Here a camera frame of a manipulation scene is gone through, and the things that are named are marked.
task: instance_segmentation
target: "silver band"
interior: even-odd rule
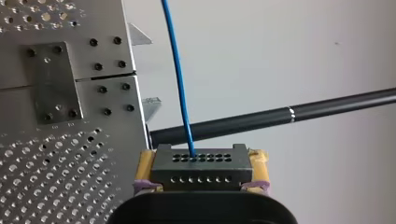
[[[289,112],[290,112],[290,115],[291,115],[290,123],[293,123],[294,119],[296,118],[296,115],[294,114],[294,110],[290,106],[288,106],[288,109],[289,109]]]

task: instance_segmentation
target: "black plastic part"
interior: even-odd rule
[[[241,191],[147,193],[122,204],[107,224],[297,224],[276,200]]]
[[[199,141],[393,103],[396,103],[396,89],[372,91],[310,104],[292,105],[226,119],[195,123],[191,125],[191,132],[193,139]],[[187,142],[183,126],[153,131],[150,132],[150,135],[154,147],[159,144],[178,145]]]

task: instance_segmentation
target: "metal bracket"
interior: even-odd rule
[[[143,33],[137,26],[128,23],[129,32],[131,33],[132,45],[149,45],[152,44],[151,39]]]
[[[64,42],[24,46],[24,69],[33,86],[38,124],[82,119],[76,84]]]
[[[160,109],[163,102],[161,102],[160,98],[146,98],[142,100],[143,111],[145,113],[145,121],[149,122],[157,111]]]

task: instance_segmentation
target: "perforated metal panel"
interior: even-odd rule
[[[121,0],[0,0],[0,67],[0,224],[106,223],[147,148]]]

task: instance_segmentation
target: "hole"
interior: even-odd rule
[[[172,176],[172,177],[171,177],[171,182],[172,182],[173,184],[175,184],[175,183],[177,182],[177,177]]]
[[[50,21],[50,14],[48,12],[44,12],[41,15],[41,19],[43,19],[43,21]]]
[[[26,22],[32,22],[33,18],[31,16],[24,16],[23,20],[26,21]]]
[[[87,180],[81,180],[80,185],[81,185],[82,187],[87,186],[87,184],[88,184],[88,181],[87,181]]]
[[[64,144],[62,142],[55,143],[56,148],[62,147]]]
[[[49,192],[54,193],[58,188],[56,188],[55,186],[52,186],[49,188]]]
[[[76,27],[76,26],[78,26],[78,22],[76,22],[76,21],[71,21],[71,22],[70,22],[70,25],[71,25],[72,27]]]
[[[12,156],[13,154],[14,154],[14,153],[13,153],[11,150],[7,150],[6,153],[5,153],[5,155],[6,155],[7,157]]]
[[[77,140],[77,139],[73,139],[73,140],[72,140],[72,145],[73,145],[73,146],[76,146],[77,144],[78,144],[78,140]]]
[[[229,175],[229,176],[225,177],[224,180],[225,180],[226,183],[231,183],[231,181],[233,180],[233,178]]]
[[[180,179],[179,179],[179,181],[180,181],[180,183],[184,184],[184,183],[187,182],[187,178],[184,177],[184,176],[181,176]]]
[[[82,174],[82,173],[84,173],[85,168],[80,166],[80,167],[78,167],[77,171],[78,171],[79,174]]]
[[[27,154],[27,153],[29,153],[30,152],[30,148],[29,147],[24,147],[23,149],[22,149],[22,153],[23,154]]]
[[[30,10],[32,12],[38,12],[40,10],[40,8],[38,6],[32,6],[32,7],[30,7]]]
[[[34,164],[32,161],[28,161],[28,162],[26,163],[26,168],[30,169],[30,168],[32,168],[34,165],[35,165],[35,164]]]
[[[96,156],[98,154],[98,152],[96,150],[93,150],[90,154],[91,154],[91,156],[94,157],[94,156]]]
[[[14,172],[17,168],[18,168],[18,166],[12,164],[12,165],[9,166],[9,171],[10,172]]]
[[[65,13],[65,12],[61,12],[60,14],[59,14],[59,18],[61,18],[61,20],[66,20],[66,18],[67,18],[67,13]]]
[[[47,8],[49,9],[49,11],[56,11],[58,9],[55,5],[49,5],[47,6]]]
[[[37,23],[37,24],[35,24],[35,28],[36,28],[37,30],[42,30],[42,29],[44,28],[44,26],[43,26],[43,24],[41,24],[41,23]]]
[[[53,178],[53,173],[47,173],[46,178],[47,179],[52,179]]]
[[[70,172],[68,170],[63,170],[62,171],[62,176],[67,176],[69,174],[70,174]]]
[[[64,162],[66,160],[66,157],[60,157],[59,162]]]

